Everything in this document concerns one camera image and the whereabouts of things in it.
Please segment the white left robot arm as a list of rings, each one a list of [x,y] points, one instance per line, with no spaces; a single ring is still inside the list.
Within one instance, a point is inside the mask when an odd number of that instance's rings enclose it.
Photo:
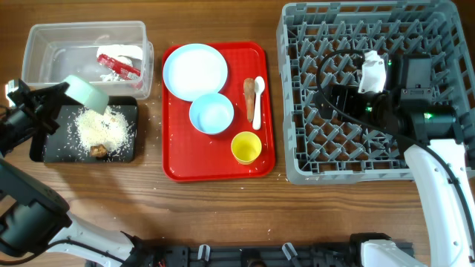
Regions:
[[[59,124],[53,115],[67,98],[103,114],[109,96],[89,82],[68,76],[59,84],[31,90],[21,79],[8,93],[13,106],[1,115],[1,155],[38,132],[54,134]],[[106,231],[70,212],[54,190],[5,160],[1,161],[1,196],[14,203],[1,214],[1,252],[13,257],[3,266],[27,263],[45,252],[72,254],[101,266],[138,263],[133,238]]]

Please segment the white rice pile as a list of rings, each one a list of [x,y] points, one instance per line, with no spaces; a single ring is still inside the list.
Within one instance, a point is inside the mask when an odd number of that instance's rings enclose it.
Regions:
[[[126,119],[126,106],[108,106],[103,115],[81,107],[68,118],[66,148],[78,151],[80,159],[86,156],[92,159],[124,159],[134,147],[136,130],[134,122]],[[96,158],[90,156],[91,146],[103,144],[108,149],[107,156]]]

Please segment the brown food scrap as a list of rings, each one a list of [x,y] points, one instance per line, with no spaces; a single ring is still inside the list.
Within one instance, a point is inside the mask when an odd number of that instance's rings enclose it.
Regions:
[[[108,154],[108,149],[103,144],[91,146],[91,149],[90,149],[91,157],[103,158],[107,156],[107,154]]]

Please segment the light green bowl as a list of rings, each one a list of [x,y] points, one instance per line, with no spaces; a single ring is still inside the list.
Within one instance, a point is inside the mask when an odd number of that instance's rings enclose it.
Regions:
[[[69,75],[63,82],[68,84],[65,94],[85,107],[103,115],[108,106],[109,95],[84,79]]]

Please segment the yellow plastic cup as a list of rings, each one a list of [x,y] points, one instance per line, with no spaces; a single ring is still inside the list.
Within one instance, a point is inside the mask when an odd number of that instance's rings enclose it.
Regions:
[[[231,152],[241,165],[250,165],[261,154],[262,143],[257,134],[250,131],[238,133],[231,142]]]

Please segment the red and white wrapper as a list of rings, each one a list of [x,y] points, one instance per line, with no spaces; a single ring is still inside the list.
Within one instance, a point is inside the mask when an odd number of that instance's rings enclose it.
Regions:
[[[109,74],[100,76],[104,82],[138,80],[141,70],[133,66],[134,60],[143,60],[143,50],[136,45],[105,45],[98,47],[96,52],[96,61],[110,70]]]

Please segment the small light blue bowl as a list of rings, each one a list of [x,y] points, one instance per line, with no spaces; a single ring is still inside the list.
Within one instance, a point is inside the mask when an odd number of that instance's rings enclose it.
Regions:
[[[235,110],[231,101],[220,93],[208,93],[194,100],[189,109],[193,127],[203,134],[217,135],[232,123]]]

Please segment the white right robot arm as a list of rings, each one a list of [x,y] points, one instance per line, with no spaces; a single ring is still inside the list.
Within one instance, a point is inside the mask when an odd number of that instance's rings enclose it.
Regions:
[[[431,57],[346,50],[358,85],[319,85],[322,117],[392,136],[413,175],[430,240],[433,266],[474,264],[474,197],[466,173],[462,124],[454,108],[433,101]]]

